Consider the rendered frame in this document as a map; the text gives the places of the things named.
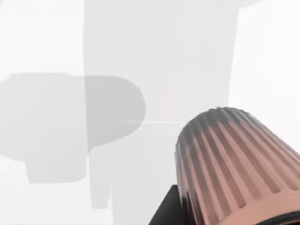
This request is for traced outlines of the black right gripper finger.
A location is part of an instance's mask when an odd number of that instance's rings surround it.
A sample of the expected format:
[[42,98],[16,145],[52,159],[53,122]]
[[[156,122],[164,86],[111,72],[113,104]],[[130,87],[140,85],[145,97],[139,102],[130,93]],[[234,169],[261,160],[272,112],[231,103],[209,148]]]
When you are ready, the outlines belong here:
[[188,201],[172,185],[148,225],[196,225]]

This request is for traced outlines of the ribbed terracotta plant pot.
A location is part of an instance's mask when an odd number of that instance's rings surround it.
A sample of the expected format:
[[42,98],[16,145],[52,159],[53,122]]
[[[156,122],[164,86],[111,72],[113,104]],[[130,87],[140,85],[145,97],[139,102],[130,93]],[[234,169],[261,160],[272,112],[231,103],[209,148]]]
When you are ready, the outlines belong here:
[[248,112],[197,115],[175,161],[183,225],[300,225],[300,154]]

